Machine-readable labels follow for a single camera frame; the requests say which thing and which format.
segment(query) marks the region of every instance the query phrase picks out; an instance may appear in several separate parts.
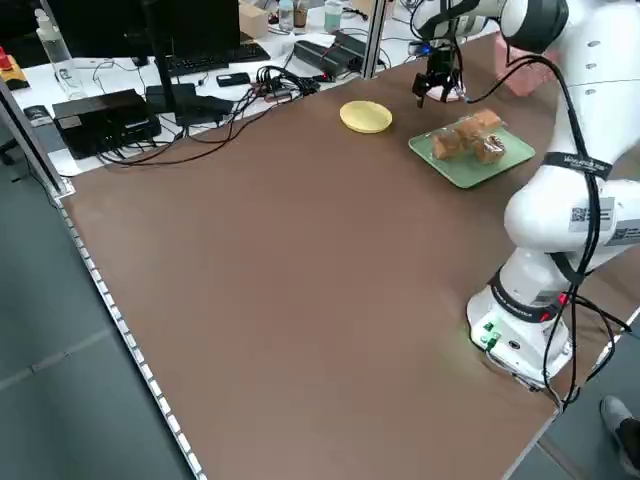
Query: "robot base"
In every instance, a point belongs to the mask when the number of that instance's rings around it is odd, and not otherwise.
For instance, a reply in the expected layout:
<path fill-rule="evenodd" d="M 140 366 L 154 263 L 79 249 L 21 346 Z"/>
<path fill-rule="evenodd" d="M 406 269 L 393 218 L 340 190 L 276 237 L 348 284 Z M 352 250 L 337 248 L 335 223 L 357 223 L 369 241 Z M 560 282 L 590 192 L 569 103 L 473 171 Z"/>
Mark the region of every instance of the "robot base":
<path fill-rule="evenodd" d="M 511 315 L 494 299 L 486 287 L 469 300 L 467 320 L 471 326 L 471 340 L 487 351 L 495 339 L 491 358 L 527 386 L 545 388 L 542 374 L 544 351 L 553 321 L 529 323 Z M 551 379 L 571 360 L 569 330 L 560 319 L 553 336 L 547 359 L 547 378 Z"/>

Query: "keyboard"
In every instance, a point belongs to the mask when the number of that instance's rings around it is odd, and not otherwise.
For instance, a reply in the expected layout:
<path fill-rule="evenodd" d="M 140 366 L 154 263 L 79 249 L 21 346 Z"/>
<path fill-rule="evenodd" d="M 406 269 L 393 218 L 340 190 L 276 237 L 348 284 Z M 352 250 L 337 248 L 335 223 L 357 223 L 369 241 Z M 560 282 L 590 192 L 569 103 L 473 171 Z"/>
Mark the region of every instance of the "keyboard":
<path fill-rule="evenodd" d="M 192 73 L 228 68 L 230 63 L 262 62 L 271 57 L 257 43 L 247 43 L 222 53 L 167 57 L 169 76 L 180 77 Z"/>

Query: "pink object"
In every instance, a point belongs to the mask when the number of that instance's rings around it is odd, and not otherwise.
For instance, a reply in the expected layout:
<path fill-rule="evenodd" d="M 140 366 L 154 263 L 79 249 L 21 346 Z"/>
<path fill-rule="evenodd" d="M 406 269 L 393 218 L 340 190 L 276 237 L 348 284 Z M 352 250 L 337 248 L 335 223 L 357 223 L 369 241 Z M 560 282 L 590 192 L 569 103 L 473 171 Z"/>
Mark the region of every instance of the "pink object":
<path fill-rule="evenodd" d="M 513 62 L 514 60 L 529 54 L 530 52 L 525 52 L 524 50 L 511 47 L 509 60 Z M 552 62 L 556 62 L 558 56 L 555 52 L 551 52 L 546 53 L 545 57 Z M 507 66 L 507 44 L 501 35 L 496 36 L 495 62 L 497 78 L 502 78 L 513 68 L 513 66 Z M 516 73 L 511 75 L 505 84 L 517 96 L 526 97 L 546 81 L 554 79 L 555 77 L 553 73 L 546 66 L 535 64 L 522 67 Z"/>

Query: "person's foot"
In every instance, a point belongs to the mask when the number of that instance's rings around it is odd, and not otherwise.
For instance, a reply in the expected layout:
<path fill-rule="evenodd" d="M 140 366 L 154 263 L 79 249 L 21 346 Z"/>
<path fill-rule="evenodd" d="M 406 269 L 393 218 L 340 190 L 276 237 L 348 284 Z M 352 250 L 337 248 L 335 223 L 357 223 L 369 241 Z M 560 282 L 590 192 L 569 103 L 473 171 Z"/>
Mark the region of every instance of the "person's foot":
<path fill-rule="evenodd" d="M 640 420 L 633 417 L 620 399 L 612 396 L 602 399 L 600 414 L 620 447 L 622 468 L 629 475 L 640 477 Z"/>

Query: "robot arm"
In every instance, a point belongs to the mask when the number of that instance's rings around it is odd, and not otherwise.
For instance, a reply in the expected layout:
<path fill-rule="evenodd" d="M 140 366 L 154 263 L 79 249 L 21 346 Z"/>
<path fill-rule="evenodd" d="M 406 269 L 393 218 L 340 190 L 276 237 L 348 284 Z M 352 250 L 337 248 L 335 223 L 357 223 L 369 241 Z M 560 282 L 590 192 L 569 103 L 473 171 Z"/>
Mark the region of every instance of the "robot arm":
<path fill-rule="evenodd" d="M 607 180 L 614 163 L 640 140 L 640 6 L 630 0 L 450 2 L 425 0 L 413 15 L 412 30 L 423 41 L 445 42 L 444 53 L 436 56 L 440 61 L 429 59 L 427 74 L 416 79 L 414 93 L 424 96 L 436 86 L 445 91 L 459 86 L 450 69 L 455 52 L 447 50 L 446 43 L 477 33 L 492 18 L 509 45 L 534 53 L 558 51 L 590 157 L 584 162 L 576 155 L 561 95 L 543 165 L 507 206 L 505 227 L 516 251 L 467 306 L 473 342 L 487 349 L 487 327 L 495 327 L 493 338 L 497 333 L 499 340 L 491 356 L 541 388 L 545 376 L 554 376 L 571 359 L 562 319 L 550 339 L 558 317 L 551 307 L 571 283 L 554 255 L 560 253 L 572 270 L 583 256 L 590 214 L 584 169 L 597 167 L 601 174 L 601 232 L 588 270 L 640 243 L 640 184 Z M 446 97 L 443 93 L 440 100 Z"/>

